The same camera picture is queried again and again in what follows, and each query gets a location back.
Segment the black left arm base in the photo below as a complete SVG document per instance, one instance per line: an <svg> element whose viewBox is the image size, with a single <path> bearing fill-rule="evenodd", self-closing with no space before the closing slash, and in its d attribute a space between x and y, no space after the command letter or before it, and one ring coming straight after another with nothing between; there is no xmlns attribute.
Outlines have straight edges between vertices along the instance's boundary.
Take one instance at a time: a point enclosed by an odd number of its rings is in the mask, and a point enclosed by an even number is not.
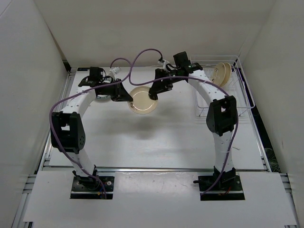
<svg viewBox="0 0 304 228"><path fill-rule="evenodd" d="M114 192L114 176L99 176L104 184L102 185L91 177L81 177L73 171L73 183L71 187L70 198L82 200L112 200Z"/></svg>

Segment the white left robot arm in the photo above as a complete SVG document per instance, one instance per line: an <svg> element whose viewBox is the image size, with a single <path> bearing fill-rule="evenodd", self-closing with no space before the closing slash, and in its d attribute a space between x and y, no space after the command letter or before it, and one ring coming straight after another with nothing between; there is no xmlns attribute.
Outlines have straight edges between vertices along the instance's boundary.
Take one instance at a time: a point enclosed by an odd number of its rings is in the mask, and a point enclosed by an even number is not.
<svg viewBox="0 0 304 228"><path fill-rule="evenodd" d="M116 78L121 71L115 67L108 74L100 67L90 67L89 75L84 77L77 88L77 96L59 112L51 115L51 141L73 164L76 176L84 177L83 184L89 190L98 188L100 179L96 176L95 166L84 150L86 135L82 117L89 105L100 95L108 96L113 102L132 102L122 80Z"/></svg>

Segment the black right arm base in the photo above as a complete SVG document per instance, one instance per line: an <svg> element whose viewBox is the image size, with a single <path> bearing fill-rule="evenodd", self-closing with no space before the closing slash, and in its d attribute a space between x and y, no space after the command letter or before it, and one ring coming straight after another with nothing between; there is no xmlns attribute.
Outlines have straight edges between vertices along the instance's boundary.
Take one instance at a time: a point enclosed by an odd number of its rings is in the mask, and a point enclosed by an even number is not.
<svg viewBox="0 0 304 228"><path fill-rule="evenodd" d="M199 185L201 201L245 200L239 175L234 180L229 180L228 183L221 184L219 181L211 190L203 194L214 183L214 180L212 176L199 176L197 180L193 181L194 184Z"/></svg>

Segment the white plate teal rim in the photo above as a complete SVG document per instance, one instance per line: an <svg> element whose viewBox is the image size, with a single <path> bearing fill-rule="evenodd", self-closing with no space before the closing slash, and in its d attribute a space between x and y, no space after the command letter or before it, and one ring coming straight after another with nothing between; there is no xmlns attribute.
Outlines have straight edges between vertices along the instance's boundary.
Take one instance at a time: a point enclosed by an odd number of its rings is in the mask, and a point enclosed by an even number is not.
<svg viewBox="0 0 304 228"><path fill-rule="evenodd" d="M103 84L110 84L115 81L115 76L105 76L102 80ZM110 95L97 95L95 100L97 102L105 102L111 99Z"/></svg>

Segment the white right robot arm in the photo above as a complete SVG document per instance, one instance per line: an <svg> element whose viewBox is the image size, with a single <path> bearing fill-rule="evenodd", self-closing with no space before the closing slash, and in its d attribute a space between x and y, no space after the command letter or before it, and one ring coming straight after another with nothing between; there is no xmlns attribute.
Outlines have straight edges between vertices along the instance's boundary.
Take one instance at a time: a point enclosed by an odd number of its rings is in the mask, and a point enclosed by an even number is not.
<svg viewBox="0 0 304 228"><path fill-rule="evenodd" d="M155 80L149 90L149 98L158 99L158 94L172 90L173 84L182 80L189 83L208 105L206 124L215 143L214 186L226 189L236 175L231 155L232 142L238 126L237 101L234 96L211 82L199 63L191 63L186 52L174 55L175 66L163 58L156 69Z"/></svg>

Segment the cream plate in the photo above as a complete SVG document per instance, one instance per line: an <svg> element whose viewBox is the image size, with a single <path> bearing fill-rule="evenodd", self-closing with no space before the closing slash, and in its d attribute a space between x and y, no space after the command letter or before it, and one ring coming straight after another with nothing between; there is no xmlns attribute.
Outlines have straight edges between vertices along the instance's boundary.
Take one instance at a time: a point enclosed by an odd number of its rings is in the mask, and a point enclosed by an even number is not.
<svg viewBox="0 0 304 228"><path fill-rule="evenodd" d="M229 63L223 63L220 62L216 64L216 66L213 69L213 74L211 76L211 81L220 86L223 87L230 79L232 73L232 69Z"/></svg>
<svg viewBox="0 0 304 228"><path fill-rule="evenodd" d="M128 106L134 113L149 114L155 110L158 100L152 100L149 97L149 90L147 86L138 86L130 92L133 101L128 101Z"/></svg>

